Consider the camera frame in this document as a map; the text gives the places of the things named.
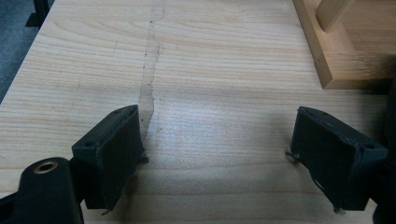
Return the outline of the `wooden three-tier shoe rack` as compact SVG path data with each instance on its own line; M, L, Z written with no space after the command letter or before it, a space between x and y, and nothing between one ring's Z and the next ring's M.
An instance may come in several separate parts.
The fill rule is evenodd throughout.
M396 71L396 0L292 0L325 90L386 88Z

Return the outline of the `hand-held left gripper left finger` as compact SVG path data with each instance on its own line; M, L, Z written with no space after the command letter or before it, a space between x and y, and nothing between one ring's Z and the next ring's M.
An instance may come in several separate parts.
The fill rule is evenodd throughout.
M110 112L73 146L78 197L89 209L111 211L130 176L147 163L137 105Z

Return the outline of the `black metal stand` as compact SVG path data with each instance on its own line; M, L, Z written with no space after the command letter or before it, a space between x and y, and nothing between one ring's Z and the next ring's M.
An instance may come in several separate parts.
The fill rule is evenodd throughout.
M50 12L49 0L33 0L35 12L30 15L26 27L40 28Z

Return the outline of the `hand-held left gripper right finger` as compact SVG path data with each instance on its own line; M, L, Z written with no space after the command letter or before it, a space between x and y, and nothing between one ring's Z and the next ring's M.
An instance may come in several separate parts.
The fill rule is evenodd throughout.
M378 178L387 148L332 115L301 106L290 156L304 165L335 210L363 210L370 200L389 211L389 196Z

